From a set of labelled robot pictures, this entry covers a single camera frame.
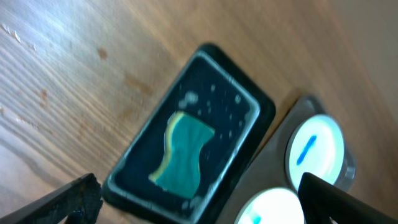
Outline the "white plate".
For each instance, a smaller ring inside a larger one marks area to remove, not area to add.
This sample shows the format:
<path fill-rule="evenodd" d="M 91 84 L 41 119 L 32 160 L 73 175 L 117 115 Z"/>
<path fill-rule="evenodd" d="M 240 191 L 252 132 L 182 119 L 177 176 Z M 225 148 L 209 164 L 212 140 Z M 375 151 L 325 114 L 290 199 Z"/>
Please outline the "white plate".
<path fill-rule="evenodd" d="M 338 123 L 327 114 L 317 114 L 294 129 L 285 153 L 285 170 L 295 190 L 309 172 L 346 192 L 354 182 L 356 163 Z"/>
<path fill-rule="evenodd" d="M 263 190 L 239 211 L 235 224 L 305 224 L 296 193 L 285 187 Z"/>

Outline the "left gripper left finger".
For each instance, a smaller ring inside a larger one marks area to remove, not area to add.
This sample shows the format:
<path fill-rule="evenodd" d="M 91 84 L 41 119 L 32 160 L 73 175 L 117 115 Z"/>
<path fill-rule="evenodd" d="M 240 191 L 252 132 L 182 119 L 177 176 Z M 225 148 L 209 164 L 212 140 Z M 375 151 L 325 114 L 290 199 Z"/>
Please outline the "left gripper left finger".
<path fill-rule="evenodd" d="M 1 223 L 95 224 L 103 201 L 101 185 L 89 173 L 1 218 Z"/>

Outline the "white plate top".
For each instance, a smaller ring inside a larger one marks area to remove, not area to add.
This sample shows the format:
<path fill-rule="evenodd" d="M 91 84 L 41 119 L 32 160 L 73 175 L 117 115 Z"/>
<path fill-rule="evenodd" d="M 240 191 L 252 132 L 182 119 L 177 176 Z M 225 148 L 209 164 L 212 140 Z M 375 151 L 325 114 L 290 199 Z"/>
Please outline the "white plate top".
<path fill-rule="evenodd" d="M 346 192 L 354 182 L 356 163 L 338 123 L 327 114 L 317 114 L 294 129 L 285 153 L 285 170 L 295 190 L 309 172 Z"/>

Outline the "green yellow sponge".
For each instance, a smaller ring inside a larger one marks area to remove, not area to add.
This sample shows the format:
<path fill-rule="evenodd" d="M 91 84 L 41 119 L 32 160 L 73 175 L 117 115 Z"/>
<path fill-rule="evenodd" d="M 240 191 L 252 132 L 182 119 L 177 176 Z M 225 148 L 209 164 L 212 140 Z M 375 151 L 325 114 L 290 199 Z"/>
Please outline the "green yellow sponge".
<path fill-rule="evenodd" d="M 184 111 L 176 111 L 165 129 L 162 161 L 148 179 L 166 192 L 193 198 L 201 180 L 201 149 L 214 135 L 211 126 Z"/>

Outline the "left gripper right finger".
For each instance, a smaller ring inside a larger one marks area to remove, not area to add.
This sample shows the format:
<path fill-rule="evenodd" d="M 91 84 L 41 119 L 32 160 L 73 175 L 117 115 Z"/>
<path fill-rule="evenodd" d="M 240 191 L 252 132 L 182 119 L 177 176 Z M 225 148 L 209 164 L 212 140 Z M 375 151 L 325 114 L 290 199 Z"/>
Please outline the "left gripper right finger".
<path fill-rule="evenodd" d="M 308 172 L 302 176 L 298 198 L 307 223 L 397 224 L 396 219 Z"/>

